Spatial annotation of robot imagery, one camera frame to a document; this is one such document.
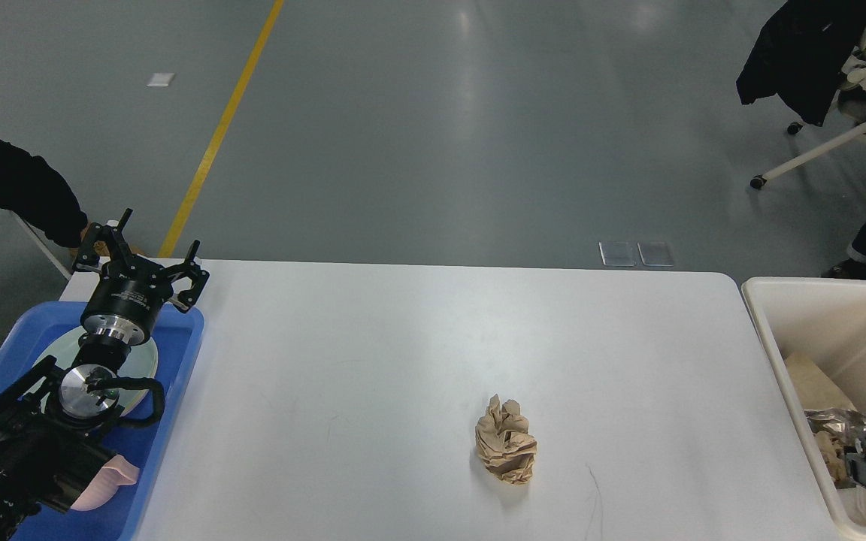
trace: white table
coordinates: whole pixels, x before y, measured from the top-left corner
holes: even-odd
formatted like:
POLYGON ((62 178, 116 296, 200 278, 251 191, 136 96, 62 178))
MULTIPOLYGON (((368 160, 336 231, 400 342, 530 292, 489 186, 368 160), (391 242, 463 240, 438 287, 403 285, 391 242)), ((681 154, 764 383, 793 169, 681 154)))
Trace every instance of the white table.
POLYGON ((724 275, 203 267, 138 539, 838 539, 724 275), (472 451, 494 393, 539 441, 525 487, 472 451))

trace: black jacket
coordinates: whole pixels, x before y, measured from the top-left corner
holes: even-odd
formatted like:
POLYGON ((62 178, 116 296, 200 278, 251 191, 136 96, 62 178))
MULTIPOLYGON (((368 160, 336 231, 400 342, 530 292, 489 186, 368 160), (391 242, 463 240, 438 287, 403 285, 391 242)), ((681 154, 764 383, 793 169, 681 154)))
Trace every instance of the black jacket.
POLYGON ((821 126, 865 23, 866 0, 787 0, 737 78, 741 103, 776 93, 804 122, 821 126))

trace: trash bin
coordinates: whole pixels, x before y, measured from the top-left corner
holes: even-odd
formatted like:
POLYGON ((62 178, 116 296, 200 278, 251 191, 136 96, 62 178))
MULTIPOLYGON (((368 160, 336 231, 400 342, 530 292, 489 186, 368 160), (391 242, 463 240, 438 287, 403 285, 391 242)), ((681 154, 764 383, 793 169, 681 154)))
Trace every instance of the trash bin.
POLYGON ((752 278, 741 290, 834 523, 866 539, 866 490, 834 488, 784 366, 807 354, 866 414, 866 281, 752 278))

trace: pink object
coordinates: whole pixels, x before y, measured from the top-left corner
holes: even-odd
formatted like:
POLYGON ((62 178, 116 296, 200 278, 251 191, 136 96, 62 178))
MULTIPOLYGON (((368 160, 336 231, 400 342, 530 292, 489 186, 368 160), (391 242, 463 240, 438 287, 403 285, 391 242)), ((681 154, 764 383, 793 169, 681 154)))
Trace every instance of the pink object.
POLYGON ((92 478, 92 482, 70 509, 92 511, 113 499, 120 486, 135 484, 137 480, 138 468, 131 465, 124 456, 116 455, 92 478))

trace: yellow floor line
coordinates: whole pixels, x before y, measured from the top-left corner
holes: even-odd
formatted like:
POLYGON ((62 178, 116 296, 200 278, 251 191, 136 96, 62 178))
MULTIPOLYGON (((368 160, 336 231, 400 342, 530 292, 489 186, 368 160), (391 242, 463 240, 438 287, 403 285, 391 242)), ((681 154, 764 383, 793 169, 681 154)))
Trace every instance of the yellow floor line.
POLYGON ((269 11, 269 17, 265 20, 265 24, 262 25, 262 31, 259 33, 259 37, 256 38, 256 44, 253 45, 250 59, 247 60, 247 65, 243 68, 243 73, 240 74, 240 80, 236 83, 236 89, 233 89, 233 95, 229 97, 229 103, 226 104, 223 117, 220 117, 220 125, 213 132, 213 138, 209 141, 209 147, 206 147, 202 161, 199 162, 199 169, 196 169, 195 176, 192 178, 192 184, 189 184, 189 189, 186 191, 186 197, 183 198, 182 204, 179 205, 179 212, 172 219, 172 226, 169 226, 169 232, 165 235, 162 247, 159 247, 159 257, 172 257, 173 250, 176 250, 176 243, 179 242, 179 236, 183 233, 183 227, 186 227, 186 221, 189 220, 192 206, 195 205, 196 199, 199 198, 199 192, 202 190, 202 185, 206 182, 209 169, 213 167, 213 160, 216 160, 216 154, 220 151, 221 145, 223 145, 223 138, 226 137, 226 131, 229 130, 229 124, 233 121, 233 116, 236 116, 236 109, 240 106, 243 94, 247 91, 247 85, 250 83, 250 78, 259 61, 259 56, 262 54, 262 48, 265 47, 265 41, 269 37, 269 33, 272 32, 272 25, 276 23, 276 17, 279 17, 279 11, 283 9, 284 1, 276 0, 275 4, 272 5, 272 10, 269 11))

